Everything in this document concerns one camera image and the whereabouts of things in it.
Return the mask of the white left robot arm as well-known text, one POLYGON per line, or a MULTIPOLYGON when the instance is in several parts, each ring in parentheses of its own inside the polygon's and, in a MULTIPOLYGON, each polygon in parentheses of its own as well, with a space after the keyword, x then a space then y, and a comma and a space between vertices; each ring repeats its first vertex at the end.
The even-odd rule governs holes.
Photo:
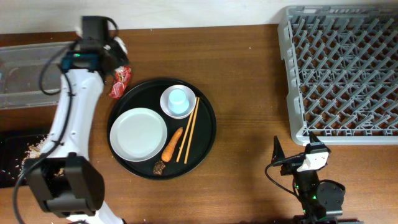
POLYGON ((40 209, 72 223, 124 223, 104 201, 103 176, 89 162, 91 125, 107 75, 129 63, 127 50, 109 30, 114 21, 83 16, 81 36, 56 53, 62 76, 55 117, 40 156, 27 159, 25 180, 40 209))

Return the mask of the red snack wrapper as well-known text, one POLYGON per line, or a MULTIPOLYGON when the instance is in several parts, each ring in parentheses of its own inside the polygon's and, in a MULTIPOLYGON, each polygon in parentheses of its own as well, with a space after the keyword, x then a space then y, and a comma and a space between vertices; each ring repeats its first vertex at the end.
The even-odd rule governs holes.
POLYGON ((115 69, 115 79, 109 96, 114 99, 122 97, 130 78, 131 68, 129 66, 122 66, 115 69))

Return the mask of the rice and shell leftovers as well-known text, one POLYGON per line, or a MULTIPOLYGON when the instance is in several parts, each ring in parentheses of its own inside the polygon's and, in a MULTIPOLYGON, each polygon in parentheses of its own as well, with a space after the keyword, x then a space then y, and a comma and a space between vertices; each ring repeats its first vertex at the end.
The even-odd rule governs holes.
POLYGON ((39 134, 7 140, 1 154, 1 171, 11 180, 16 180, 22 174, 26 160, 40 157, 47 139, 47 134, 39 134))

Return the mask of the white dinner plate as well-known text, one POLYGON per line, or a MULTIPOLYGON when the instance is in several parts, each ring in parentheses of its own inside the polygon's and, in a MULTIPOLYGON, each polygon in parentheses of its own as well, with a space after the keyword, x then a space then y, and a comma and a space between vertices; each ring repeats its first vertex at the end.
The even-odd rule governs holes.
POLYGON ((142 162, 156 156, 167 140, 164 119, 147 108, 124 112, 113 123, 109 140, 113 151, 122 159, 142 162))

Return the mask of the white small bowl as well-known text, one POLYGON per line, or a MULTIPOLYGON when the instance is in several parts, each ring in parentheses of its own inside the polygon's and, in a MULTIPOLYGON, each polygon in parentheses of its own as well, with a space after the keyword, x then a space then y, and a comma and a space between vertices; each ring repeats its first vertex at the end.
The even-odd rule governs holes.
POLYGON ((162 111, 167 115, 170 116, 173 119, 184 119, 190 115, 190 113, 194 110, 195 107, 195 102, 196 102, 196 95, 194 94, 193 90, 191 90, 189 87, 185 85, 173 85, 168 87, 160 97, 160 107, 162 111), (175 114, 171 112, 169 109, 169 94, 172 90, 174 89, 182 89, 186 95, 187 99, 189 100, 189 108, 182 114, 175 114))

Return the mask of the light blue cup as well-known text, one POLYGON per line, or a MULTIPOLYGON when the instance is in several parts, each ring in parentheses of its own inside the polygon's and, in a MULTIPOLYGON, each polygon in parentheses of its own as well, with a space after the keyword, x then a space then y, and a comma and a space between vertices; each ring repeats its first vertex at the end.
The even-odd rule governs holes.
POLYGON ((189 108, 189 100, 182 89, 174 89, 169 94, 169 109, 175 114, 182 114, 189 108))

